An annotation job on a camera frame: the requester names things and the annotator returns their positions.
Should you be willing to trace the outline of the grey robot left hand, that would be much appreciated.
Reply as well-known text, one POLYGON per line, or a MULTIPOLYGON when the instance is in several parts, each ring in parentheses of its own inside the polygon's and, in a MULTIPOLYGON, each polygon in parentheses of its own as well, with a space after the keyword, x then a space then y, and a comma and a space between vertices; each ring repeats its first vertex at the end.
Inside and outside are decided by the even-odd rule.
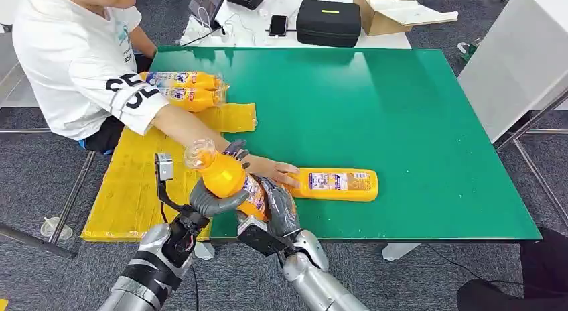
POLYGON ((247 164, 242 159, 249 152, 246 141, 237 139, 224 151, 215 149, 212 140, 194 143, 187 149, 187 165, 200 173, 200 180, 190 194, 190 204, 202 215, 212 217, 235 210, 249 198, 245 184, 247 164))

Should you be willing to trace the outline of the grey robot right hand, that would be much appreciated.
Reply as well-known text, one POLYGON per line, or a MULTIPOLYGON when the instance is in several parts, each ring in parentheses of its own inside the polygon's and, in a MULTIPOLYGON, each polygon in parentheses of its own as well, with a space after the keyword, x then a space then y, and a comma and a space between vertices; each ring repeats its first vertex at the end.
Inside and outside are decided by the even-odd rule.
POLYGON ((271 213, 269 225, 273 234, 286 237, 300 232, 297 207, 288 189, 267 177, 259 177, 259 181, 267 195, 267 204, 271 213))

